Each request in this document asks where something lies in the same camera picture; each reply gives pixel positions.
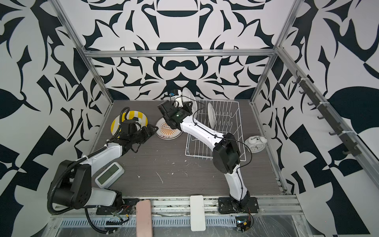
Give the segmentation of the yellow white striped plate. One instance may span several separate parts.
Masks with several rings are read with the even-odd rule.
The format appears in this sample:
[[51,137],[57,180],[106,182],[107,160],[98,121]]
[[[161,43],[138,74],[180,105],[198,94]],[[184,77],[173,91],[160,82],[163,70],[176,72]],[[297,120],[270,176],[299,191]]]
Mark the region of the yellow white striped plate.
[[[122,114],[122,120],[121,121],[124,121],[125,120],[125,116],[128,120],[135,120],[139,123],[139,125],[142,127],[142,126],[147,126],[148,124],[148,118],[147,116],[142,113],[142,112],[139,112],[139,111],[130,111],[127,113],[127,115],[125,115],[125,112]],[[117,116],[112,124],[111,124],[111,134],[114,135],[119,127],[119,118],[120,116]]]

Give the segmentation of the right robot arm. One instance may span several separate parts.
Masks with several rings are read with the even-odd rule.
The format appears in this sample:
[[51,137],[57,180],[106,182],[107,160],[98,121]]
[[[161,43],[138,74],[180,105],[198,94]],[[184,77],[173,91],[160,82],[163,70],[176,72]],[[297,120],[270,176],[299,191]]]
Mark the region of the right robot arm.
[[171,129],[178,129],[197,138],[212,150],[213,165],[225,175],[230,197],[240,207],[246,206],[250,193],[241,174],[241,152],[238,146],[240,142],[232,133],[219,133],[195,119],[191,108],[191,102],[185,102],[183,106],[177,108],[167,100],[158,105],[159,111]]

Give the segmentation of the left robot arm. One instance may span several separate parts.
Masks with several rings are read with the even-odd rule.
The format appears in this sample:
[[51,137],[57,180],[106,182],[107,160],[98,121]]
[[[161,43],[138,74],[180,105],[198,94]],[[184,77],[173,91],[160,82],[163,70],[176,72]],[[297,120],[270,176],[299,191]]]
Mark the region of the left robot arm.
[[127,152],[137,153],[133,145],[141,146],[158,129],[151,124],[141,126],[134,120],[125,120],[101,149],[76,161],[61,162],[47,192],[48,212],[60,215],[73,209],[95,206],[119,211],[123,204],[122,193],[108,188],[94,188],[92,176]]

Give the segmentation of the pink flat bar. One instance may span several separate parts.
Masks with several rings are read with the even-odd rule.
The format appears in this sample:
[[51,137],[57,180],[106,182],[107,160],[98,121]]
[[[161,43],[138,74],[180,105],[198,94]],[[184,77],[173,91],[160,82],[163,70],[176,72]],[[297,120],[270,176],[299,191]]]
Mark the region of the pink flat bar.
[[153,237],[152,204],[150,200],[136,204],[136,237]]

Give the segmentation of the white flat block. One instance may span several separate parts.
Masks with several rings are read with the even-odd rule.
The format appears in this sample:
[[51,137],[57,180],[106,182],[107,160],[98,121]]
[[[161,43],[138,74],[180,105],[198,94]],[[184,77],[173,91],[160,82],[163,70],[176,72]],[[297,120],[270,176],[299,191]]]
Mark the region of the white flat block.
[[190,228],[192,232],[206,230],[204,197],[202,195],[190,196]]

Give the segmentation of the small circuit board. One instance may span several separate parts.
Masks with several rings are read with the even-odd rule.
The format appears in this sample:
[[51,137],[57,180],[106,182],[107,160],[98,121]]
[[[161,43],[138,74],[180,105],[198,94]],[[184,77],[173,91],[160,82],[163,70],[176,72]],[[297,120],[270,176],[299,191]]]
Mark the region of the small circuit board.
[[239,232],[246,232],[254,225],[254,218],[252,215],[236,217],[236,229]]

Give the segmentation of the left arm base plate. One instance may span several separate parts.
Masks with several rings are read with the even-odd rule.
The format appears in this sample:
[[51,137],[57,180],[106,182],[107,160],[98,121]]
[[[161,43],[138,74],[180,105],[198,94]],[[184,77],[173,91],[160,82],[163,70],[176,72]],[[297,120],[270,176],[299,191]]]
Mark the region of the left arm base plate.
[[132,214],[136,204],[140,201],[139,198],[123,198],[116,200],[112,206],[99,206],[96,210],[97,215],[112,215],[117,212],[120,215]]

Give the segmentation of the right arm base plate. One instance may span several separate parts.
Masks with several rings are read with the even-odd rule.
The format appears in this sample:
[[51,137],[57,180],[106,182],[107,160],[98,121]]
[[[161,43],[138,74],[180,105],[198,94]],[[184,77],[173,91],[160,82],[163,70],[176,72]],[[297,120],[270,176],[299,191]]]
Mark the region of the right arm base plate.
[[231,197],[218,198],[218,211],[221,214],[258,213],[260,210],[255,197],[246,196],[241,202]]

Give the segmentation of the black hook rail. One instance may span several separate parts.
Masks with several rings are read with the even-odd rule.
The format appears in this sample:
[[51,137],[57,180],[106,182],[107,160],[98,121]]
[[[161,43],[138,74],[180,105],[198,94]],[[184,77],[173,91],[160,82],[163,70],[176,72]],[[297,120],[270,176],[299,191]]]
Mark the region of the black hook rail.
[[329,132],[330,136],[338,136],[342,143],[346,146],[347,151],[343,151],[344,155],[353,155],[357,157],[362,154],[362,151],[358,147],[358,143],[352,138],[353,131],[348,129],[346,125],[342,124],[341,119],[337,118],[337,112],[334,111],[329,102],[322,100],[322,95],[315,89],[313,83],[309,78],[302,78],[298,71],[296,71],[296,80],[292,82],[298,84],[302,91],[300,94],[305,94],[311,100],[308,103],[309,106],[316,108],[321,116],[317,118],[325,120],[331,127],[333,132]]

